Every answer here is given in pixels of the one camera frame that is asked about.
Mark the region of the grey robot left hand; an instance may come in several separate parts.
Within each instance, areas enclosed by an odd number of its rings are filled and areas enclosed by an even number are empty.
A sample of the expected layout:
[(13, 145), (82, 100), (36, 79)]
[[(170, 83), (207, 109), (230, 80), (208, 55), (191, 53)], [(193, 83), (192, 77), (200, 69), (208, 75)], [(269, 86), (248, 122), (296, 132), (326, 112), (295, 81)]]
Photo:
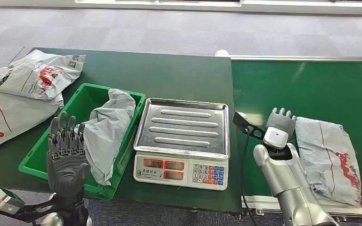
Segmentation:
[(52, 119), (46, 156), (49, 187), (69, 203), (83, 199), (91, 171), (84, 149), (85, 124), (75, 123), (76, 117), (68, 117), (65, 111)]

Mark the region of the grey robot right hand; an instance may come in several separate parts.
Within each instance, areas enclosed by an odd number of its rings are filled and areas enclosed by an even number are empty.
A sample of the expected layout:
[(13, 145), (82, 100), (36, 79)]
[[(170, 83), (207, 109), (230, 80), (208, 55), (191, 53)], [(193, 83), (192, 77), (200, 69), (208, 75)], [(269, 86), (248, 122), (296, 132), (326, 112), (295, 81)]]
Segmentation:
[(271, 114), (265, 125), (266, 129), (274, 127), (280, 129), (288, 134), (290, 139), (294, 133), (296, 125), (296, 116), (292, 115), (291, 111), (286, 111), (285, 108), (279, 110), (275, 107), (272, 109)]

